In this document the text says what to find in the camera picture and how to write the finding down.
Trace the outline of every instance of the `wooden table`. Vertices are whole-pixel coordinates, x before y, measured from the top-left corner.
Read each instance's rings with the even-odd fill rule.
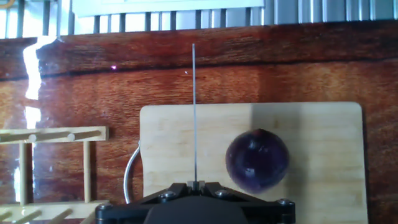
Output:
[[[196,43],[198,103],[360,103],[369,221],[398,223],[398,22],[76,35],[29,53],[36,42],[0,41],[0,126],[109,126],[110,141],[93,147],[94,198],[124,203],[124,168],[144,105],[192,103]],[[29,80],[33,92],[41,83],[38,100],[26,97]],[[0,203],[16,201],[17,147],[0,146]],[[84,199],[79,144],[31,151],[32,201]],[[141,198],[140,159],[131,184]]]

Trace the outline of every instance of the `cable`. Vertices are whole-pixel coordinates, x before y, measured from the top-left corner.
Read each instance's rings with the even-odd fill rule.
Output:
[[[127,163],[126,171],[124,172],[124,178],[123,178],[123,192],[124,192],[124,199],[126,200],[126,203],[130,203],[130,196],[129,196],[129,186],[128,186],[128,180],[129,180],[129,173],[130,173],[130,168],[132,163],[134,162],[135,158],[137,157],[139,151],[141,148],[141,141],[138,141],[138,147],[130,157],[129,162]]]
[[[0,5],[0,9],[8,9],[14,4],[15,0],[10,0],[9,2]]]

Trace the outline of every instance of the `wooden peg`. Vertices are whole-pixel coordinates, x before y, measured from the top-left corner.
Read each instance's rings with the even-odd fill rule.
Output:
[[[11,142],[11,141],[23,141],[28,140],[29,136],[35,133],[28,134],[8,134],[5,136],[0,136],[0,142]]]
[[[2,215],[0,215],[0,222],[4,221],[5,219],[11,217],[12,213],[11,212],[6,212]]]
[[[26,144],[19,143],[19,195],[21,205],[27,204],[27,159]]]
[[[72,214],[72,209],[68,208],[63,211],[61,214],[57,215],[53,219],[51,219],[47,224],[58,224],[61,223],[68,215]]]
[[[101,131],[87,131],[82,133],[71,133],[68,135],[70,141],[76,141],[86,138],[97,137],[101,135]]]
[[[31,134],[29,136],[30,142],[45,141],[51,139],[67,138],[70,132],[64,131],[59,133],[43,133],[43,134]]]
[[[90,224],[95,219],[95,212],[92,212],[86,219],[84,219],[80,224]]]
[[[29,215],[24,216],[20,220],[17,220],[16,222],[14,222],[14,224],[25,224],[25,223],[30,222],[33,219],[41,216],[41,214],[42,214],[42,211],[37,210],[36,212],[30,213]]]
[[[84,188],[85,203],[91,201],[91,167],[90,167],[90,142],[83,142],[83,172],[84,172]]]

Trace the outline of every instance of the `white cable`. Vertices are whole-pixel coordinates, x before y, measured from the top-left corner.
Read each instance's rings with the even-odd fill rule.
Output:
[[[130,168],[132,162],[134,162],[135,158],[137,157],[139,150],[141,148],[141,141],[138,141],[138,147],[130,157],[129,162],[127,163],[126,171],[124,171],[124,178],[123,178],[123,192],[124,192],[124,199],[126,200],[126,203],[130,203],[130,196],[129,196],[129,186],[128,186],[128,180],[129,180],[129,173],[130,173]]]

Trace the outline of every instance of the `purple onion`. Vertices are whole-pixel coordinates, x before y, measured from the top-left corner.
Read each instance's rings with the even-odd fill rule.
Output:
[[[276,134],[257,129],[236,137],[226,151],[225,161],[233,182],[249,193],[258,194],[284,178],[289,152]]]

